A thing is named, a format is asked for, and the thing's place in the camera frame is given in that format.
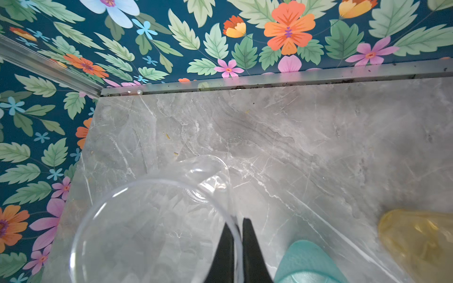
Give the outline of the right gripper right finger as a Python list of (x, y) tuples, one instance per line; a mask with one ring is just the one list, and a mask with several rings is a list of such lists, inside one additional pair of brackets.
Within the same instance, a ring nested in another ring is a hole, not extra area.
[(251, 219), (243, 219), (243, 270), (245, 283), (273, 283)]

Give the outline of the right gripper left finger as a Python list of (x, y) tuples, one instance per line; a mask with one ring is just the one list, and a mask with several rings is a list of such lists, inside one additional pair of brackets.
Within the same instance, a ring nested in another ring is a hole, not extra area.
[(235, 279), (234, 238), (224, 225), (210, 270), (204, 283), (233, 283)]

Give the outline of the teal dotted tumbler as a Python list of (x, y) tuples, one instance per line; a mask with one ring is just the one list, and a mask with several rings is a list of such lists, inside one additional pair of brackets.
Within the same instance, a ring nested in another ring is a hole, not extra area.
[(321, 247), (294, 242), (284, 254), (274, 277), (276, 283), (346, 283), (348, 280)]

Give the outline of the clear glass tumbler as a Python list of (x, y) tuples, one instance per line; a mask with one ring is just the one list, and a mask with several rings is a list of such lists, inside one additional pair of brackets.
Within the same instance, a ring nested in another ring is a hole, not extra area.
[(74, 283), (204, 283), (224, 225), (234, 238), (235, 279), (243, 247), (227, 165), (186, 159), (120, 186), (82, 220), (71, 248)]

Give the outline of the tall yellow tumbler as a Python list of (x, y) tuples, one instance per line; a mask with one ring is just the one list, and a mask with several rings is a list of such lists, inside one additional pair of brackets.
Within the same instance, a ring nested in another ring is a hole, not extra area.
[(395, 209), (378, 225), (381, 243), (416, 283), (453, 281), (453, 215)]

